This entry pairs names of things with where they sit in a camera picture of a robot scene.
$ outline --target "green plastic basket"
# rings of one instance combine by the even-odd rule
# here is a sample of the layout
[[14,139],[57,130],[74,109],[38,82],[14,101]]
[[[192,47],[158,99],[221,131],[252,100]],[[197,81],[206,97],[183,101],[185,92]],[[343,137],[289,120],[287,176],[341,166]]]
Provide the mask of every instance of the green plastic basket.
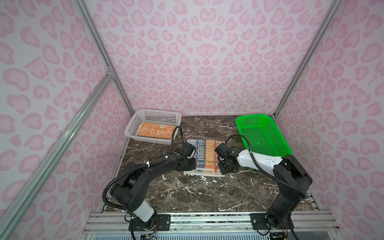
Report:
[[[260,154],[284,157],[292,150],[273,119],[265,114],[245,115],[236,119],[239,133],[247,137],[252,151]],[[246,149],[248,145],[242,139]]]

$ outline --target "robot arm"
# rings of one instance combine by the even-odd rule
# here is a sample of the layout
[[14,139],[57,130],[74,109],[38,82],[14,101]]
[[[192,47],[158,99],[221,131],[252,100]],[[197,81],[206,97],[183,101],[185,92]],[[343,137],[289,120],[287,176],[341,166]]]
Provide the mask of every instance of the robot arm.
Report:
[[224,143],[217,146],[215,151],[220,157],[218,165],[223,174],[236,173],[238,168],[243,166],[262,172],[264,170],[271,175],[269,177],[277,181],[280,193],[265,215],[266,223],[271,228],[276,229],[284,223],[289,212],[292,212],[300,201],[306,198],[303,193],[312,184],[310,175],[292,155],[272,157],[250,153],[244,148],[231,149]]
[[180,149],[168,151],[152,162],[128,163],[124,168],[124,172],[128,172],[128,174],[120,175],[110,186],[110,195],[121,205],[113,206],[104,198],[105,204],[112,207],[119,206],[121,209],[127,210],[131,216],[140,219],[139,222],[143,228],[152,229],[157,222],[157,213],[145,200],[149,183],[162,174],[173,170],[189,171],[195,169],[196,159],[193,157],[195,152],[196,148],[186,142]]

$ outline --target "white arm segment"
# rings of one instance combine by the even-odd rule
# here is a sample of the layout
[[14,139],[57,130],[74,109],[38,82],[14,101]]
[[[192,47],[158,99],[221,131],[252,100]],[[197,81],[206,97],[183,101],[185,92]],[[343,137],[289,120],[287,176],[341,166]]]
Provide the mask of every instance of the white arm segment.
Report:
[[[253,156],[255,157],[260,167],[262,167],[267,173],[274,176],[274,165],[279,164],[281,162],[281,157],[272,157],[255,152],[253,152]],[[249,154],[249,151],[247,149],[240,152],[239,156],[237,157],[237,161],[242,167],[251,167],[258,170],[256,165],[252,161],[251,155]]]

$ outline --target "pink leopard print wall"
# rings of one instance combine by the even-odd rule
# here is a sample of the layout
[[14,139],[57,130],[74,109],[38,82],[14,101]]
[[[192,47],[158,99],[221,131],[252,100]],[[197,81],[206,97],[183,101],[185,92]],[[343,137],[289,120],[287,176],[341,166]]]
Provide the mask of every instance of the pink leopard print wall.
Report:
[[383,12],[345,3],[278,118],[346,240],[384,235]]
[[111,83],[10,240],[79,239],[118,160],[128,112]]
[[331,0],[86,0],[134,108],[273,113]]
[[106,73],[70,0],[0,2],[0,217]]

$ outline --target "white plastic basket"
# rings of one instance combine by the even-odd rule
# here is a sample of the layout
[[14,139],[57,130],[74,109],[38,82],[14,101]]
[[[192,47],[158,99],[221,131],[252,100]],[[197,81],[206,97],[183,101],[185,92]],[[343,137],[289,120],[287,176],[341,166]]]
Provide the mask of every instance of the white plastic basket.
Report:
[[181,114],[163,110],[139,109],[133,115],[127,127],[125,128],[124,135],[126,137],[132,138],[133,140],[170,145],[171,139],[138,136],[137,132],[139,131],[139,128],[143,122],[179,126],[181,122]]

